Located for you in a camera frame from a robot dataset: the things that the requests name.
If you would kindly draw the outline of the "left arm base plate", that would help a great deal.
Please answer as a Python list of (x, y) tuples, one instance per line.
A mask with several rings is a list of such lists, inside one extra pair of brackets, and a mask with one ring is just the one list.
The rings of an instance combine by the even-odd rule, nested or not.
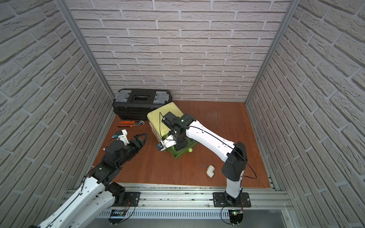
[(123, 192), (119, 193), (115, 197), (115, 203), (112, 205), (113, 207), (126, 207), (128, 204), (134, 204), (138, 206), (140, 192)]

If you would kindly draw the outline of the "green drawer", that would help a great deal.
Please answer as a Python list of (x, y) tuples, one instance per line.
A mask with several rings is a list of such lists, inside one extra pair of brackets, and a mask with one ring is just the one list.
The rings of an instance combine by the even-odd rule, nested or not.
[(186, 153), (189, 153), (188, 152), (188, 149), (189, 148), (192, 148), (193, 149), (195, 146), (197, 146), (199, 144), (199, 142), (197, 142), (196, 140), (193, 140), (193, 139), (191, 139), (189, 137), (186, 137), (186, 139), (188, 140), (188, 146), (186, 148), (177, 151), (172, 146), (170, 148), (165, 149), (165, 151), (170, 152), (175, 159), (179, 159), (180, 157), (182, 157)]

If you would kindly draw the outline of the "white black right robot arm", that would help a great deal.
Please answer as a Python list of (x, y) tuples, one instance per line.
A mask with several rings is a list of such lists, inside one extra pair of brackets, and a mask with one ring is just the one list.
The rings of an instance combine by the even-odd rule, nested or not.
[(165, 115), (160, 114), (160, 118), (170, 131), (162, 137), (157, 145), (158, 150), (163, 151), (172, 147), (176, 150), (184, 149), (188, 146), (188, 139), (197, 141), (210, 149), (224, 162), (221, 169), (227, 179), (224, 200), (230, 206), (238, 206), (242, 178), (248, 165), (245, 145), (240, 141), (232, 142), (220, 137), (188, 114), (178, 117), (168, 112)]

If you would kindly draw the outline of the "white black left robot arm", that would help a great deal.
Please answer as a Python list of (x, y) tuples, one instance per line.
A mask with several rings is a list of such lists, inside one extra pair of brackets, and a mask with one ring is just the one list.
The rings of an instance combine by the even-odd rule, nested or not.
[(81, 186), (52, 215), (41, 222), (40, 228), (85, 228), (102, 211), (113, 205), (131, 204), (125, 188), (114, 182), (123, 165), (143, 148), (147, 134), (127, 138), (127, 131), (116, 132), (104, 149), (105, 154), (85, 177)]

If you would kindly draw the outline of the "white plastic pipe elbow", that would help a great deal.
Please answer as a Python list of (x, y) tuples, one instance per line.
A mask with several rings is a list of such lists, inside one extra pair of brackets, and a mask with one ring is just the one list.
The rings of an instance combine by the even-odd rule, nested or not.
[(215, 168), (212, 165), (209, 165), (206, 171), (208, 177), (212, 178), (214, 176)]

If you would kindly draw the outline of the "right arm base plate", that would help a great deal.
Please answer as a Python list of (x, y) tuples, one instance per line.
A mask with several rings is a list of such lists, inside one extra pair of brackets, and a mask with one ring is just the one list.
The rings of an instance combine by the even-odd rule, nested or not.
[(226, 192), (213, 193), (214, 207), (241, 207), (250, 208), (252, 206), (250, 196), (247, 192), (241, 192), (236, 198), (231, 197)]

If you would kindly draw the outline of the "yellow-green drawer cabinet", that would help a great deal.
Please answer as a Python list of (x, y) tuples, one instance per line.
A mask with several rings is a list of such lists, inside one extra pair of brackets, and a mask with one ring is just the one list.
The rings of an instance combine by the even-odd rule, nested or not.
[(183, 115), (183, 112), (174, 102), (168, 103), (147, 114), (149, 125), (158, 141), (161, 141), (162, 136), (168, 134), (170, 131), (170, 129), (164, 123), (162, 123), (163, 116), (168, 112), (171, 112), (178, 117)]

